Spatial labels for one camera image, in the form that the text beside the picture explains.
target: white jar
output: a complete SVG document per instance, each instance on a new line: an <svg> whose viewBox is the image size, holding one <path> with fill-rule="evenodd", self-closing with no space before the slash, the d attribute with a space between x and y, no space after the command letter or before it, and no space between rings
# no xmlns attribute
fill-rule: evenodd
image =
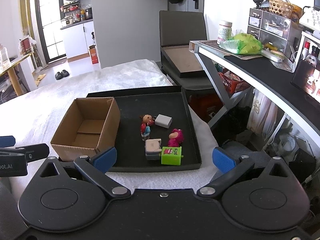
<svg viewBox="0 0 320 240"><path fill-rule="evenodd" d="M220 21L217 39L218 44L220 44L221 41L226 41L231 38L231 27L231 22Z"/></svg>

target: red basket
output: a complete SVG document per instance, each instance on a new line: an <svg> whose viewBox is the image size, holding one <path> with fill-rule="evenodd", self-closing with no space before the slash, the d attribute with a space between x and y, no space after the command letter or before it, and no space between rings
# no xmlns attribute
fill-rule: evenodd
<svg viewBox="0 0 320 240"><path fill-rule="evenodd" d="M220 75L222 82L227 90L227 92L229 92L230 94L234 94L243 90L246 90L247 88L250 87L250 84L244 80L242 81L235 81L233 79L228 78L227 76L225 76L224 74L228 71L228 69L223 68L222 69L222 73L218 72L218 74Z"/></svg>

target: white fluffy blanket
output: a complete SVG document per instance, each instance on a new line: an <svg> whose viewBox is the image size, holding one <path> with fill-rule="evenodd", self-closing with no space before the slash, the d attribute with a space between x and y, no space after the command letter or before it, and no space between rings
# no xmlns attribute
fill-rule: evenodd
<svg viewBox="0 0 320 240"><path fill-rule="evenodd" d="M166 76L149 60L137 60L62 79L0 105L0 136L13 135L16 138L15 147L46 143L50 148L50 155L57 156L50 141L75 98L86 97L88 93L99 91L169 85L171 83ZM191 115L203 162L199 170L160 173L108 172L107 175L131 191L135 188L197 190L207 184L217 170L211 158L217 142L209 126L192 110ZM10 178L16 200L20 198L42 163L42 160L29 163L27 176Z"/></svg>

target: blue gripper pad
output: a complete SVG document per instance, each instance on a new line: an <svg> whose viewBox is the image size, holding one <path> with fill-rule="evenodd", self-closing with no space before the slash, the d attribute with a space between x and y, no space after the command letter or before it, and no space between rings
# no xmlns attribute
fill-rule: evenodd
<svg viewBox="0 0 320 240"><path fill-rule="evenodd" d="M10 136L0 136L0 147L12 147L16 144L16 139L10 135Z"/></svg>
<svg viewBox="0 0 320 240"><path fill-rule="evenodd" d="M97 154L95 157L92 157L90 159L90 163L97 170L106 173L116 163L116 160L117 150L116 148L112 147L106 150L105 152Z"/></svg>
<svg viewBox="0 0 320 240"><path fill-rule="evenodd" d="M213 164L224 174L236 166L236 161L220 147L215 147L212 152Z"/></svg>

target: door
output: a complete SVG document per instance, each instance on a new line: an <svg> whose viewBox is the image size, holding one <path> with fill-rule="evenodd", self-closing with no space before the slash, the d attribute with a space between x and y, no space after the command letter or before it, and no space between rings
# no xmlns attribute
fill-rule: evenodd
<svg viewBox="0 0 320 240"><path fill-rule="evenodd" d="M88 53L83 24L78 24L63 29L62 36L63 43L66 48L67 58Z"/></svg>
<svg viewBox="0 0 320 240"><path fill-rule="evenodd" d="M59 0L35 0L36 19L46 63L65 57Z"/></svg>
<svg viewBox="0 0 320 240"><path fill-rule="evenodd" d="M184 0L182 3L169 3L169 11L202 12L204 10L204 0Z"/></svg>
<svg viewBox="0 0 320 240"><path fill-rule="evenodd" d="M92 40L92 33L93 33L93 21L92 22L86 22L83 24L84 26L84 35L85 40L87 41L87 48L89 49L89 46L93 45Z"/></svg>

